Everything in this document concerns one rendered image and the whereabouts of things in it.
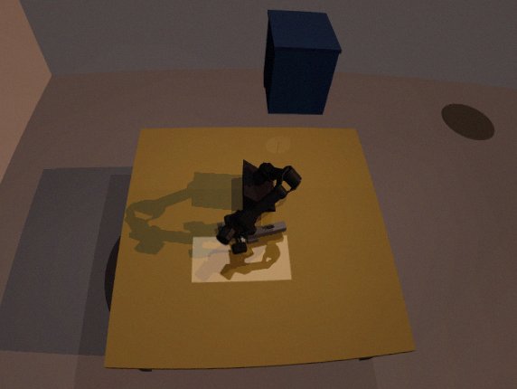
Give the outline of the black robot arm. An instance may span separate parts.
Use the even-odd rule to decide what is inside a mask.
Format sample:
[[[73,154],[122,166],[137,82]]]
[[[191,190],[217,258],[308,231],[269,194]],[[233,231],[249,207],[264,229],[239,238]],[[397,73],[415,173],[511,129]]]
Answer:
[[[239,236],[244,233],[244,239],[247,236],[254,235],[257,230],[254,223],[256,223],[258,217],[277,201],[284,199],[289,192],[296,190],[302,179],[292,166],[277,168],[271,163],[262,163],[258,170],[254,173],[251,171],[250,175],[251,183],[258,186],[261,186],[267,180],[271,183],[274,180],[277,180],[277,182],[273,190],[257,203],[242,210],[238,209],[236,213],[230,216],[227,225],[224,225],[216,236],[216,240],[223,245],[227,246],[236,233]],[[291,187],[289,191],[282,186],[283,181]]]

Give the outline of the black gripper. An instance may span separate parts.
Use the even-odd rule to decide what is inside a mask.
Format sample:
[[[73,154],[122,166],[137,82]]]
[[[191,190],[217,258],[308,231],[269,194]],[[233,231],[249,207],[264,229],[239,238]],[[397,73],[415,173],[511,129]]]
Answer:
[[[227,222],[228,222],[230,216],[231,216],[231,214],[228,214],[228,215],[224,216],[225,225],[227,225]],[[237,254],[237,253],[241,253],[241,252],[247,252],[246,243],[241,241],[241,238],[240,238],[240,236],[237,233],[233,236],[233,239],[236,239],[236,243],[231,245],[233,254]]]

